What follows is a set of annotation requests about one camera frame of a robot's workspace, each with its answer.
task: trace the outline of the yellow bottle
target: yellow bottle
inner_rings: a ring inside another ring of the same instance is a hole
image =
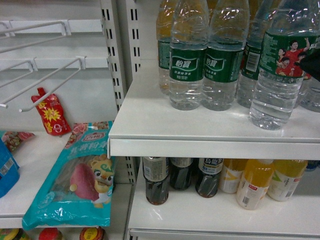
[[[221,171],[219,188],[228,194],[234,194],[239,186],[247,159],[225,158]]]
[[[302,178],[307,160],[275,160],[268,195],[277,201],[287,201],[294,193]]]
[[[159,87],[162,93],[169,93],[170,38],[171,25],[178,0],[163,0],[156,19],[158,41]]]
[[[236,192],[238,204],[254,210],[269,188],[275,166],[272,159],[249,159]]]

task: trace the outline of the red snack packet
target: red snack packet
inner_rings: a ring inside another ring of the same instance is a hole
[[[39,87],[37,90],[39,95],[31,96],[31,100],[34,103],[46,94],[43,87]],[[64,117],[64,109],[54,93],[40,102],[36,109],[48,134],[60,136],[71,132],[71,128]]]
[[[13,153],[22,142],[33,136],[34,134],[31,132],[0,130],[1,140],[11,153]]]

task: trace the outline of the green label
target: green label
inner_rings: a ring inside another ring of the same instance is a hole
[[[242,75],[253,80],[258,80],[261,49],[246,44],[242,58]]]
[[[170,42],[158,41],[158,65],[159,68],[170,68]]]
[[[238,79],[243,50],[206,50],[204,76],[212,81],[231,83]]]
[[[297,64],[313,52],[317,42],[317,36],[279,36],[266,32],[260,67],[283,77],[282,82],[296,83],[305,75]]]
[[[195,82],[204,77],[206,50],[171,48],[170,77],[183,82]]]

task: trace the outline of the snack package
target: snack package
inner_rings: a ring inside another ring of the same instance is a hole
[[[46,94],[43,87],[39,87],[37,90],[39,95],[31,96],[33,103]],[[36,106],[36,109],[41,116],[43,126],[48,134],[60,136],[71,132],[71,128],[64,117],[64,109],[54,93],[40,102]]]
[[[22,219],[39,225],[110,225],[116,160],[107,158],[112,122],[75,124],[72,134]]]
[[[0,198],[6,195],[19,180],[18,169],[19,166],[11,152],[0,140]]]
[[[23,141],[32,138],[33,136],[34,134],[31,132],[0,130],[1,140],[11,153],[13,153]]]

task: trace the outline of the dark soda bottle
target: dark soda bottle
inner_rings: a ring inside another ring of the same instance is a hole
[[[200,158],[196,192],[204,198],[216,195],[223,166],[223,158]]]
[[[169,163],[166,157],[143,157],[145,196],[149,203],[161,205],[169,196]]]
[[[192,158],[170,157],[170,186],[176,190],[186,190],[191,184]]]

